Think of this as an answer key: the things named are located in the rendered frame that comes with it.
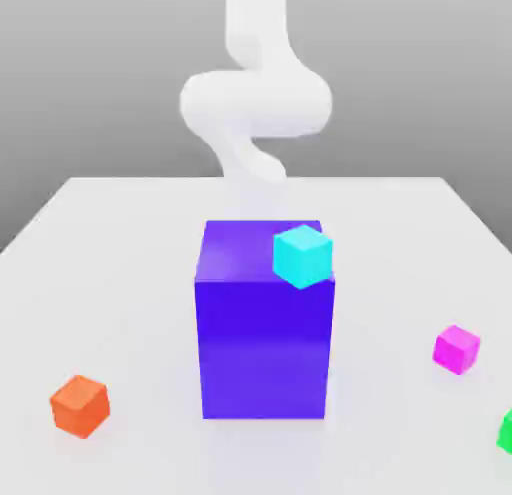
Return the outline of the small cyan cube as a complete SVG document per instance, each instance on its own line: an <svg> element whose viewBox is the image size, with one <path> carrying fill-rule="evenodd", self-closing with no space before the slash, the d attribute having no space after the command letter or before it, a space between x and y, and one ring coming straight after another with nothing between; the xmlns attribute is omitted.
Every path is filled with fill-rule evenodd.
<svg viewBox="0 0 512 495"><path fill-rule="evenodd" d="M297 289L332 276L333 241L303 224L273 237L273 272Z"/></svg>

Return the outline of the small magenta cube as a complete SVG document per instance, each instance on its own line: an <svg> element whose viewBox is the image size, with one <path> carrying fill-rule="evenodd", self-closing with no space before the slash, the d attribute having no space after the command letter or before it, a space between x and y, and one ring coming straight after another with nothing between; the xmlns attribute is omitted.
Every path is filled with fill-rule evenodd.
<svg viewBox="0 0 512 495"><path fill-rule="evenodd" d="M475 362L480 338L452 325L436 338L432 359L456 375L464 374Z"/></svg>

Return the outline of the small orange cube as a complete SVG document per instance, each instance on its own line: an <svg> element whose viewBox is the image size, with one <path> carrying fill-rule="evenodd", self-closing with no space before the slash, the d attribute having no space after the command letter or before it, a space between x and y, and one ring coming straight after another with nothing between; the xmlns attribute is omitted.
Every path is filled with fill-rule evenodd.
<svg viewBox="0 0 512 495"><path fill-rule="evenodd" d="M82 375L68 380L50 398L56 426L86 439L110 415L107 387Z"/></svg>

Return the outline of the small green cube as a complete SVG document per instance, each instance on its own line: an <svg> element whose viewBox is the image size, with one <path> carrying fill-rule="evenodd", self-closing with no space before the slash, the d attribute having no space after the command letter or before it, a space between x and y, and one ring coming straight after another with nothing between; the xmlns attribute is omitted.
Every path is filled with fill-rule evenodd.
<svg viewBox="0 0 512 495"><path fill-rule="evenodd" d="M508 410L502 419L496 445L512 455L512 408Z"/></svg>

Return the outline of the large purple box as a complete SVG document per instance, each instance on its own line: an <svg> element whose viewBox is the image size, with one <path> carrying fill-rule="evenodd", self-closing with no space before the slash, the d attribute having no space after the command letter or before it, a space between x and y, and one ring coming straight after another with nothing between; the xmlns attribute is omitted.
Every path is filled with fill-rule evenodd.
<svg viewBox="0 0 512 495"><path fill-rule="evenodd" d="M273 271L299 221L209 220L194 279L206 419L325 415L335 280L298 289Z"/></svg>

